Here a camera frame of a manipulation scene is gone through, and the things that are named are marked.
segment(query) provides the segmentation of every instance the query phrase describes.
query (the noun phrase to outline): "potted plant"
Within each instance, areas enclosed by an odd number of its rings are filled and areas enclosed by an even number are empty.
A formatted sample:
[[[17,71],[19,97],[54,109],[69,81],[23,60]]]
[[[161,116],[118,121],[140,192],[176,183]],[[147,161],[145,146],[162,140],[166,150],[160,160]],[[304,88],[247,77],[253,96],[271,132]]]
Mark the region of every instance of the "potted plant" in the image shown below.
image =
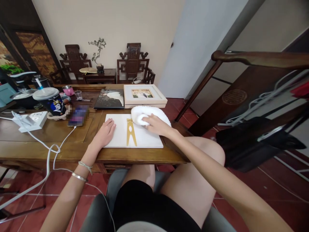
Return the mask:
[[[1,65],[0,68],[8,75],[22,73],[23,70],[15,65]]]
[[[102,39],[101,37],[99,37],[98,41],[93,41],[93,42],[88,42],[89,45],[95,45],[98,47],[98,52],[97,53],[93,53],[93,57],[92,57],[92,61],[94,61],[97,64],[97,70],[98,73],[104,73],[104,66],[101,63],[97,63],[97,59],[100,57],[100,53],[103,49],[103,47],[105,47],[106,42],[104,41],[104,39]]]

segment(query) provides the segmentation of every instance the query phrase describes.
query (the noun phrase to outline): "green plant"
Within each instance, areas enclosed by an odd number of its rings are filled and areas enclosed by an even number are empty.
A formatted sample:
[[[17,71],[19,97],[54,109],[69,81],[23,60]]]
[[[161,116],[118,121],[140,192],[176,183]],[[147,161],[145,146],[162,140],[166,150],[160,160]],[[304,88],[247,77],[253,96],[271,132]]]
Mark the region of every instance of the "green plant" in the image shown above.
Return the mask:
[[[106,42],[104,41],[104,39],[101,39],[101,37],[99,37],[98,41],[93,41],[93,42],[88,42],[89,45],[95,45],[98,47],[98,52],[97,53],[93,53],[93,57],[92,57],[92,61],[94,61],[96,64],[96,60],[100,57],[100,53],[103,49],[103,47],[105,47]]]
[[[6,73],[6,74],[18,74],[23,73],[23,70],[15,65],[0,65],[0,68]]]

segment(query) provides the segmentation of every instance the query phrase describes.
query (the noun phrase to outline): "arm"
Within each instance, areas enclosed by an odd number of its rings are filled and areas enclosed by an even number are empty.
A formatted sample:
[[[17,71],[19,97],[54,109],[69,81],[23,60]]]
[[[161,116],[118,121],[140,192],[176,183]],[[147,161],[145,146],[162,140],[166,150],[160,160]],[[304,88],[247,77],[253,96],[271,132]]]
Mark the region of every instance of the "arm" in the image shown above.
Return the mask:
[[[94,164],[99,151],[113,138],[115,128],[116,124],[114,124],[112,119],[108,119],[105,123],[103,123],[102,127],[93,138],[93,141],[89,144],[83,158],[81,159],[84,164],[88,166],[92,166]],[[84,166],[78,165],[74,173],[84,179],[87,179],[89,170]],[[53,232],[65,231],[67,229],[78,201],[80,200],[84,185],[84,181],[74,176],[70,177],[56,202],[49,211],[40,231]]]
[[[211,186],[242,216],[251,232],[291,232],[288,224],[252,189],[156,116],[143,118],[153,133],[170,139]]]

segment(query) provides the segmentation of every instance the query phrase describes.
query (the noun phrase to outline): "silver bracelet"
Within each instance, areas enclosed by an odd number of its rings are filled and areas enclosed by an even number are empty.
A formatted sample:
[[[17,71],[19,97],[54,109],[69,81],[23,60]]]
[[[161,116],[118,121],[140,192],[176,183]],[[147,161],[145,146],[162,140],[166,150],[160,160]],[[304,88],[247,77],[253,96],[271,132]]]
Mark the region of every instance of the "silver bracelet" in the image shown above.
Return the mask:
[[[76,175],[74,172],[72,172],[72,176],[74,176],[74,177],[76,177],[77,179],[80,179],[80,180],[82,180],[82,181],[84,181],[84,182],[88,182],[88,180],[87,180],[87,179],[82,178],[82,177],[81,177],[81,176],[79,176],[79,175]]]

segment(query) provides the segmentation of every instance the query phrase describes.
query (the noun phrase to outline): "round carved emblem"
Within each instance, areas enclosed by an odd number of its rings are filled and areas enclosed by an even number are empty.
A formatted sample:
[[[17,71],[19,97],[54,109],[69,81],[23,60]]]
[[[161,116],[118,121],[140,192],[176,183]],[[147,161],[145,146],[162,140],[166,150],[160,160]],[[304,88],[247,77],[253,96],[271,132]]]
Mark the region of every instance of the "round carved emblem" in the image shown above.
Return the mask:
[[[230,90],[222,96],[222,101],[228,105],[237,105],[246,99],[247,93],[243,90]]]

